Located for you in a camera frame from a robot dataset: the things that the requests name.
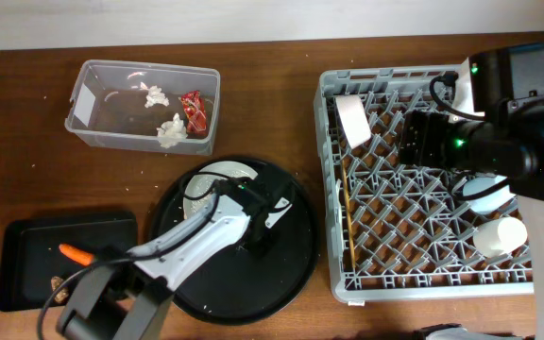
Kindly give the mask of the wooden chopstick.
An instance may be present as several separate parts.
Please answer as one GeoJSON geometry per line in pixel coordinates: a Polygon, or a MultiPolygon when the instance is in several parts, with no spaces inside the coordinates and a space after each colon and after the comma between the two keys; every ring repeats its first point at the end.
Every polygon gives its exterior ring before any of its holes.
{"type": "Polygon", "coordinates": [[[347,170],[346,170],[345,160],[341,160],[341,176],[342,176],[343,195],[344,195],[347,229],[348,229],[348,247],[349,247],[350,263],[351,263],[352,269],[355,271],[355,269],[356,269],[356,258],[355,258],[354,242],[353,242],[351,207],[350,207],[350,194],[349,194],[349,182],[348,182],[348,177],[347,177],[347,170]]]}

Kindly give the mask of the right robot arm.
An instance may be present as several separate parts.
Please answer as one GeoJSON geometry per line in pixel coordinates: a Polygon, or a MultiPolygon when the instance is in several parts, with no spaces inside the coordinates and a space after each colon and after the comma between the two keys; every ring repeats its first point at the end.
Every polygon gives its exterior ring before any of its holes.
{"type": "Polygon", "coordinates": [[[415,110],[403,125],[399,162],[487,173],[508,187],[528,230],[536,303],[536,338],[544,339],[544,44],[529,43],[468,59],[473,111],[415,110]]]}

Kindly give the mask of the white tissue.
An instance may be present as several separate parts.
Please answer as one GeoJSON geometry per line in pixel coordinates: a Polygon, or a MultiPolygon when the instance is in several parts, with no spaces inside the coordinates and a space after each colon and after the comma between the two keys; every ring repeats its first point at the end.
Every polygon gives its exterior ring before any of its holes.
{"type": "Polygon", "coordinates": [[[162,89],[160,87],[156,85],[148,87],[143,82],[141,82],[140,89],[147,91],[146,102],[144,104],[146,108],[151,108],[155,105],[163,105],[165,107],[169,105],[169,99],[162,92],[162,89]]]}
{"type": "Polygon", "coordinates": [[[170,121],[163,122],[157,130],[157,139],[162,148],[170,148],[188,137],[183,120],[175,113],[170,121]]]}

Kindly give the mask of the grey plate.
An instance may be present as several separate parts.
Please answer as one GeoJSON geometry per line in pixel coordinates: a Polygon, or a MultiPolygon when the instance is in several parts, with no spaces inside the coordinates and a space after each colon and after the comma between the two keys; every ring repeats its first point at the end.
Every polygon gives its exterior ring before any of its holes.
{"type": "MultiPolygon", "coordinates": [[[[201,172],[210,172],[209,175],[197,175],[186,184],[184,194],[191,197],[203,196],[216,179],[224,179],[224,175],[233,178],[249,177],[255,179],[258,172],[252,167],[238,161],[217,161],[201,169],[201,172]]],[[[187,219],[207,205],[212,194],[207,194],[199,200],[184,198],[182,208],[184,218],[187,219]]]]}

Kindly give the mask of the orange carrot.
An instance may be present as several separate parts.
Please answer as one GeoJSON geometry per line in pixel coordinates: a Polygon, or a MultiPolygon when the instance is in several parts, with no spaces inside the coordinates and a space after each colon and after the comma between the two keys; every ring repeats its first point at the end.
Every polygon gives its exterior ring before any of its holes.
{"type": "Polygon", "coordinates": [[[81,250],[79,248],[76,248],[68,244],[60,244],[59,251],[66,258],[72,260],[73,262],[77,264],[81,264],[83,266],[90,265],[94,262],[94,255],[92,253],[89,253],[87,251],[81,250]]]}

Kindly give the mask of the brown mushroom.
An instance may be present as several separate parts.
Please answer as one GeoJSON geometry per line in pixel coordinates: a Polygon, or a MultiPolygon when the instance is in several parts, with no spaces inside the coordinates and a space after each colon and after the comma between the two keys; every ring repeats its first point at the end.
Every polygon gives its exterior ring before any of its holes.
{"type": "Polygon", "coordinates": [[[57,303],[57,304],[62,304],[63,302],[65,302],[68,297],[69,297],[69,290],[67,287],[63,287],[61,288],[62,284],[64,282],[64,279],[61,278],[61,277],[58,277],[58,276],[54,276],[51,278],[51,288],[52,288],[52,291],[55,292],[57,290],[59,290],[56,294],[55,294],[55,297],[54,297],[54,301],[57,303]]]}

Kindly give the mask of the pink bowl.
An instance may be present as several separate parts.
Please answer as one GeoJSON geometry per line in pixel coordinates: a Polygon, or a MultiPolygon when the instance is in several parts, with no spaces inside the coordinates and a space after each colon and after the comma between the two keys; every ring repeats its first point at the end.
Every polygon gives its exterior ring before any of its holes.
{"type": "Polygon", "coordinates": [[[354,149],[371,138],[366,112],[358,95],[341,95],[335,98],[337,112],[348,145],[354,149]]]}

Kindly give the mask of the red snack wrapper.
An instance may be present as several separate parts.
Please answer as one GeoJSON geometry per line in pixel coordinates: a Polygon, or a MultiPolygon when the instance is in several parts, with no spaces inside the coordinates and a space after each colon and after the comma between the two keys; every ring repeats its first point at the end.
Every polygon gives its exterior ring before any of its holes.
{"type": "Polygon", "coordinates": [[[187,131],[191,134],[205,135],[207,132],[207,114],[200,91],[191,91],[180,98],[180,103],[188,119],[187,131]]]}

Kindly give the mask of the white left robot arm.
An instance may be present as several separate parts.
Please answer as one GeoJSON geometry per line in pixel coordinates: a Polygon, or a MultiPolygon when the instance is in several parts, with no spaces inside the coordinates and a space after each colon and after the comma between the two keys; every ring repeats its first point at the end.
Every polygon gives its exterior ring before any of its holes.
{"type": "Polygon", "coordinates": [[[291,204],[293,178],[267,165],[255,178],[212,183],[210,202],[165,234],[67,279],[76,287],[56,324],[66,339],[156,339],[176,290],[222,249],[258,241],[291,204]]]}

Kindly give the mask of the white plastic fork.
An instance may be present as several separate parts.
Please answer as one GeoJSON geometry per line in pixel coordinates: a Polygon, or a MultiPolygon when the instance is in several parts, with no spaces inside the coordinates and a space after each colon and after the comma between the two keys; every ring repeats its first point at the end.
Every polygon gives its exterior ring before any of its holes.
{"type": "Polygon", "coordinates": [[[336,207],[334,208],[334,213],[335,213],[335,224],[338,229],[337,232],[339,233],[341,233],[343,228],[342,227],[343,214],[342,214],[342,208],[341,208],[341,202],[340,202],[341,189],[342,189],[342,180],[338,179],[334,185],[335,203],[336,203],[336,207]]]}

